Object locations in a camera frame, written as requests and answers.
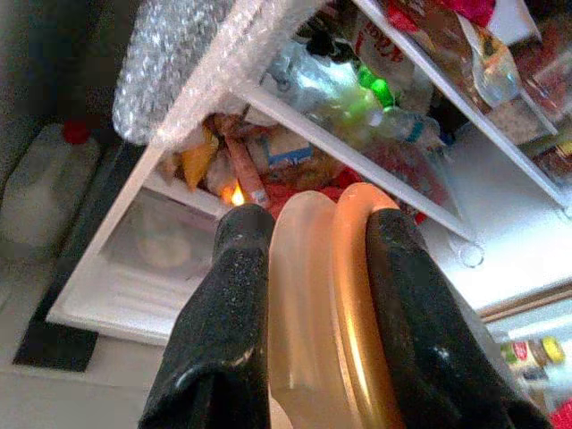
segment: white shelf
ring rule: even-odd
[[[425,51],[409,36],[392,27],[376,0],[354,0],[354,3],[393,43],[417,64],[433,84],[453,103],[480,131],[483,132],[520,170],[536,183],[560,206],[567,207],[571,200],[528,157],[526,157],[489,119],[470,101],[461,95]]]
[[[143,187],[174,199],[185,206],[197,208],[216,219],[222,218],[231,210],[231,207],[225,205],[220,198],[202,189],[196,189],[194,192],[191,192],[182,181],[177,179],[173,179],[171,184],[167,183],[161,177],[161,174],[155,170],[148,175],[143,183]]]
[[[468,225],[446,208],[435,204],[431,199],[311,122],[263,88],[250,82],[242,82],[240,87],[233,88],[232,92],[259,111],[312,142],[324,152],[353,168],[375,185],[399,197],[450,231],[455,232],[458,236],[469,241],[475,239],[475,235]]]

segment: label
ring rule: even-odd
[[[558,151],[558,154],[563,158],[572,155],[572,140],[557,145],[556,150]]]
[[[262,136],[258,143],[265,152],[270,169],[297,165],[312,157],[312,145],[289,130],[280,130],[270,136]]]
[[[409,89],[414,64],[363,13],[357,14],[351,45],[375,75],[388,81],[393,93]]]
[[[541,368],[526,341],[515,341],[500,346],[500,353],[516,374],[529,373]]]

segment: crisper drawer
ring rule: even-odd
[[[98,254],[78,266],[48,320],[165,344],[211,267],[218,221],[142,189]]]

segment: green bottle cap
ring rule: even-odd
[[[371,73],[367,67],[365,67],[364,65],[361,65],[359,67],[359,70],[357,71],[357,81],[359,82],[359,85],[361,85],[364,88],[370,89],[376,80],[377,77],[373,73]]]
[[[395,104],[393,95],[390,91],[390,86],[387,84],[385,79],[377,79],[371,86],[371,90],[374,92],[375,96],[382,104],[383,107],[389,107]]]

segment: water bottle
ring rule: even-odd
[[[435,119],[394,105],[372,111],[368,116],[368,125],[375,128],[379,137],[405,141],[426,150],[444,146],[439,138],[441,128]]]

